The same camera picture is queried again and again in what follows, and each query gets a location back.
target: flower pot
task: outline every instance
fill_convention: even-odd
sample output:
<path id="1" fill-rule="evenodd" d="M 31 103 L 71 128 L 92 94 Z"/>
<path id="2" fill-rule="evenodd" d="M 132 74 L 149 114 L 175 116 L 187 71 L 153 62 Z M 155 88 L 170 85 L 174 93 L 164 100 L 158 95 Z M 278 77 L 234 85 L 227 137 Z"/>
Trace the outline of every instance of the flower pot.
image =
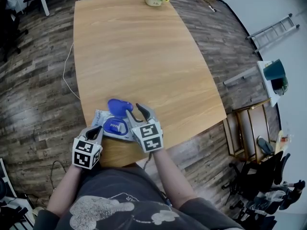
<path id="1" fill-rule="evenodd" d="M 161 6 L 161 4 L 162 4 L 162 0 L 145 0 L 145 2 L 149 6 L 153 6 L 153 7 Z"/>

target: wooden floor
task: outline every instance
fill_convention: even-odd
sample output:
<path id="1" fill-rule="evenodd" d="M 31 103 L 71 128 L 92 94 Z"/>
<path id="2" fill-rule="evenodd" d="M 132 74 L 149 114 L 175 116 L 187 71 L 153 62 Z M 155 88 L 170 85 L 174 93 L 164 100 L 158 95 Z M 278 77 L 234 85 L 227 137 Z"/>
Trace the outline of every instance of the wooden floor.
<path id="1" fill-rule="evenodd" d="M 47 203 L 53 190 L 53 161 L 70 164 L 73 138 L 85 127 L 81 104 L 62 79 L 72 44 L 75 1 L 47 0 L 49 17 L 43 9 L 21 16 L 20 29 L 29 30 L 20 39 L 22 52 L 12 53 L 5 64 L 0 62 L 0 157 L 14 189 L 37 195 L 40 204 Z M 226 112 L 251 104 L 251 97 L 266 99 L 258 73 L 228 87 L 223 85 L 224 80 L 255 66 L 259 60 L 230 10 L 221 2 L 213 4 L 216 13 L 201 0 L 171 3 L 198 44 Z M 73 51 L 65 78 L 78 94 Z M 275 137 L 279 130 L 276 109 L 267 106 L 266 112 L 271 136 Z M 222 123 L 169 152 L 199 196 L 231 215 L 229 205 L 224 205 L 228 191 L 221 190 L 221 185 L 234 177 L 228 167 L 233 159 L 228 156 Z M 160 185 L 153 161 L 146 171 Z M 64 171 L 56 166 L 52 175 L 55 185 L 63 175 Z"/>

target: ladder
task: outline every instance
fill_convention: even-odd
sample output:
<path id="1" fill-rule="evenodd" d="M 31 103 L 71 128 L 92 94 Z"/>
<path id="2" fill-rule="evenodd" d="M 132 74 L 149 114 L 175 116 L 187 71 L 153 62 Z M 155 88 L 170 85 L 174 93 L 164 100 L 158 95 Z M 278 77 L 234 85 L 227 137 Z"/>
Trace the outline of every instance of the ladder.
<path id="1" fill-rule="evenodd" d="M 292 31 L 292 30 L 294 30 L 294 29 L 296 29 L 296 28 L 299 28 L 299 24 L 294 25 L 293 21 L 291 20 L 291 17 L 292 17 L 292 14 L 290 13 L 290 14 L 288 14 L 288 16 L 282 18 L 280 21 L 278 21 L 278 22 L 276 22 L 276 23 L 274 23 L 274 24 L 272 24 L 272 25 L 269 25 L 269 26 L 263 28 L 263 29 L 261 29 L 260 31 L 257 31 L 256 33 L 254 33 L 254 34 L 252 34 L 252 35 L 247 36 L 245 39 L 251 39 L 251 38 L 252 38 L 252 39 L 253 39 L 254 41 L 256 41 L 256 42 L 258 43 L 258 45 L 259 45 L 258 48 L 254 51 L 254 53 L 259 52 L 259 50 L 261 50 L 261 49 L 264 48 L 265 46 L 271 44 L 272 42 L 275 42 L 278 38 L 284 36 L 285 34 L 289 33 L 290 31 Z M 284 26 L 284 23 L 283 23 L 283 22 L 284 22 L 285 20 L 288 20 L 289 23 L 291 24 L 291 27 L 290 27 L 289 29 L 286 29 L 286 27 Z M 283 31 L 281 34 L 279 34 L 279 33 L 275 30 L 275 28 L 274 28 L 274 27 L 277 26 L 277 25 L 281 25 L 282 28 L 284 29 L 284 31 Z M 275 38 L 273 38 L 273 39 L 269 39 L 268 35 L 266 34 L 266 31 L 268 31 L 268 30 L 270 30 L 270 29 L 273 29 L 273 30 L 276 32 L 277 37 L 275 37 Z M 267 42 L 267 43 L 265 43 L 265 44 L 263 44 L 263 45 L 260 45 L 260 42 L 259 42 L 258 39 L 257 39 L 257 36 L 259 36 L 260 34 L 264 34 L 264 35 L 266 36 L 266 38 L 268 39 L 268 42 Z"/>

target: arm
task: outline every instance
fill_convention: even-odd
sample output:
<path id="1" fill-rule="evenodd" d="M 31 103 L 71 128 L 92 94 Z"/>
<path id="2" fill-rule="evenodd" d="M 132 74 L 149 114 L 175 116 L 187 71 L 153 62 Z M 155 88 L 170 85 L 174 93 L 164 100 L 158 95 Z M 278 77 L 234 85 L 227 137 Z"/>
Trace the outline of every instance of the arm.
<path id="1" fill-rule="evenodd" d="M 72 205 L 80 181 L 82 169 L 71 165 L 56 190 L 51 195 L 47 210 L 61 217 Z"/>
<path id="2" fill-rule="evenodd" d="M 174 164 L 165 149 L 153 152 L 165 193 L 174 208 L 179 209 L 188 200 L 197 198 L 191 185 Z"/>

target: black and white marker cube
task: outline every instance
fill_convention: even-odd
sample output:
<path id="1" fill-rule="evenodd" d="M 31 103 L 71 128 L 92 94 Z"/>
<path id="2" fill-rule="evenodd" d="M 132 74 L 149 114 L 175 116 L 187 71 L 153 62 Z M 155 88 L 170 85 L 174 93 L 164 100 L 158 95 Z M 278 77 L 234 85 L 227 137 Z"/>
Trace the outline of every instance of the black and white marker cube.
<path id="1" fill-rule="evenodd" d="M 75 138 L 72 146 L 72 164 L 92 169 L 99 161 L 102 146 Z"/>
<path id="2" fill-rule="evenodd" d="M 151 152 L 163 148 L 163 131 L 160 122 L 153 121 L 146 125 L 132 129 L 135 140 L 144 152 Z"/>

